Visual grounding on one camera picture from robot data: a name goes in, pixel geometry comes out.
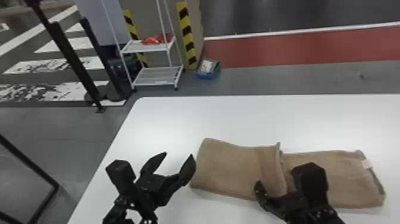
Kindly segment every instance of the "crosswalk markings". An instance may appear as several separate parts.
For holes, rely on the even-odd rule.
[[[96,86],[107,85],[109,81],[94,81]],[[66,102],[85,101],[86,89],[81,82],[52,84],[0,84],[0,102]],[[102,100],[104,106],[122,106],[126,101]]]
[[[81,49],[92,49],[93,45],[90,42],[88,37],[82,38],[68,38],[68,41],[71,43],[71,46],[74,50]],[[46,53],[46,52],[56,52],[60,51],[54,41],[50,41],[46,43],[44,46],[40,47],[35,53]]]
[[[73,25],[69,29],[67,29],[67,31],[65,31],[65,32],[73,33],[73,32],[82,32],[82,31],[84,31],[82,25],[80,23],[76,23],[75,25]]]
[[[50,22],[54,21],[61,21],[68,17],[69,15],[72,15],[78,10],[76,5],[64,10],[63,12],[51,17],[49,19]],[[25,43],[26,41],[30,40],[34,36],[40,34],[42,31],[45,30],[45,26],[42,24],[38,24],[35,27],[32,27],[30,30],[18,35],[17,37],[11,39],[10,41],[4,43],[3,45],[0,46],[0,57],[6,54],[8,51],[18,47],[19,45]]]
[[[88,70],[104,69],[99,57],[81,57],[83,66]],[[29,74],[40,72],[55,72],[69,68],[69,63],[65,58],[39,60],[39,61],[20,61],[13,65],[4,74]]]

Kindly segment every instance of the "pole base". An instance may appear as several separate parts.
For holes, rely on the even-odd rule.
[[[107,85],[97,86],[97,90],[99,91],[99,100],[101,101],[102,99],[105,99],[105,96],[107,95],[108,91],[110,90],[110,87]],[[90,95],[88,93],[85,94],[84,98],[88,104],[93,103],[93,99],[92,99],[92,97],[90,97]]]
[[[110,86],[110,90],[108,91],[106,98],[112,102],[119,102],[128,99],[132,94],[132,89],[129,84],[121,84],[122,93],[118,93],[110,83],[108,85]]]

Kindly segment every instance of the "red floor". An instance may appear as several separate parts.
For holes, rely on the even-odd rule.
[[[400,60],[400,27],[206,41],[223,67]]]

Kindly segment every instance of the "beige cloth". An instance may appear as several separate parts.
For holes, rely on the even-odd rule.
[[[262,181],[272,196],[282,196],[287,187],[281,158],[279,143],[270,147],[240,147],[206,138],[197,155],[197,170],[190,185],[255,200],[254,183]]]
[[[329,190],[328,199],[333,207],[348,209],[382,206],[385,192],[369,167],[364,167],[361,151],[323,151],[284,154],[286,172],[294,167],[314,162],[325,169]],[[290,173],[285,174],[289,191],[295,191]]]
[[[254,200],[253,187],[262,181],[268,194],[279,197],[295,190],[290,170],[309,162],[325,168],[332,206],[381,206],[385,192],[361,151],[326,151],[282,154],[280,144],[241,147],[206,138],[197,156],[197,171],[190,186],[232,197]]]

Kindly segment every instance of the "black metal pole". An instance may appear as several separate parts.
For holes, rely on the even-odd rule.
[[[0,220],[3,220],[4,222],[8,222],[11,224],[23,224],[20,221],[18,221],[17,219],[15,219],[1,211],[0,211]]]
[[[86,71],[78,55],[69,43],[60,24],[58,22],[49,22],[46,15],[40,8],[39,0],[25,0],[25,3],[33,9],[40,22],[42,22],[42,24],[45,26],[55,44],[58,46],[65,59],[71,65],[71,68],[75,71],[75,74],[77,74],[79,80],[82,82],[82,85],[85,87],[91,99],[96,104],[98,112],[103,112],[105,108],[100,103],[100,93],[93,83],[92,78],[89,76],[88,71]]]
[[[79,20],[80,24],[82,25],[83,29],[85,30],[90,42],[92,43],[97,55],[99,56],[101,62],[104,65],[104,69],[107,72],[108,76],[110,77],[110,82],[113,85],[114,89],[120,96],[120,99],[126,99],[126,94],[124,93],[121,85],[118,83],[118,80],[113,75],[113,71],[111,70],[110,64],[108,63],[107,56],[104,53],[104,50],[101,49],[99,42],[90,26],[89,20],[86,17],[83,17]]]
[[[4,136],[0,134],[0,144],[6,148],[12,155],[17,157],[22,163],[24,163],[27,167],[32,169],[36,174],[38,174],[41,178],[43,178],[47,183],[52,186],[52,190],[46,196],[46,198],[41,202],[40,206],[37,208],[33,216],[29,220],[29,224],[36,223],[46,209],[47,205],[50,201],[55,197],[58,189],[60,188],[60,184],[53,179],[50,175],[48,175],[44,170],[42,170],[36,163],[34,163],[31,159],[29,159],[26,155],[24,155],[17,147],[15,147],[9,140],[7,140]],[[10,222],[12,224],[20,224],[18,220],[15,218],[0,212],[0,220],[5,220],[6,222]]]

